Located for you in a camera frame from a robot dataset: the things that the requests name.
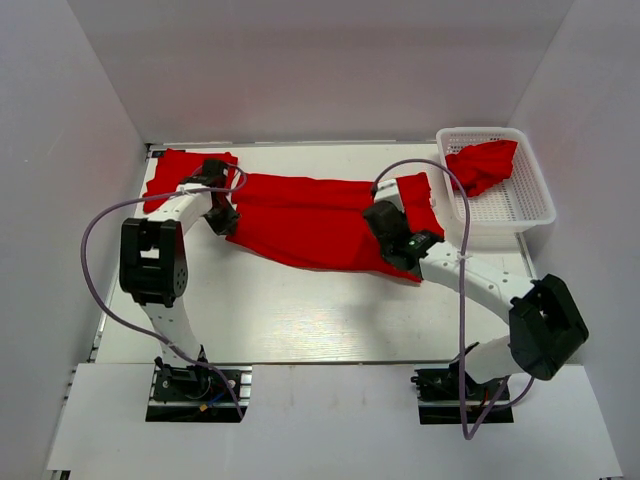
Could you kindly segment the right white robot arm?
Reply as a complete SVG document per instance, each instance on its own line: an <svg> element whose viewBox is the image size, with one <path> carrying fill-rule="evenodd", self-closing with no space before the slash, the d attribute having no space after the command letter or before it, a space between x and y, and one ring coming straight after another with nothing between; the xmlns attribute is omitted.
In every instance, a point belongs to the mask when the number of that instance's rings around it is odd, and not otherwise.
<svg viewBox="0 0 640 480"><path fill-rule="evenodd" d="M589 330L566 283L501 271L428 230L411 230L397 181L373 189L363 217L383 260L421 280L447 287L498 316L507 335L466 348L451 363L453 390L472 399L488 382L526 373L549 381L586 343Z"/></svg>

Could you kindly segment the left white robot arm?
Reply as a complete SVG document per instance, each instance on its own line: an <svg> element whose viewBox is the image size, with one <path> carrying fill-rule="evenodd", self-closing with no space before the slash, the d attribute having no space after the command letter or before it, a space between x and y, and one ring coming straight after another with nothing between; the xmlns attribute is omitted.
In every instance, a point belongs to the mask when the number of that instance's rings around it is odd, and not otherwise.
<svg viewBox="0 0 640 480"><path fill-rule="evenodd" d="M160 386L175 389L180 400L205 397L215 376L184 359L206 361L183 300L188 283L184 236L199 219L219 236L236 231L239 214L222 191L230 182L231 164L207 158L179 185L186 189L213 187L213 192L175 196L146 218L125 220L121 228L121 289L141 306L154 333L164 339L162 356L156 360L162 374Z"/></svg>

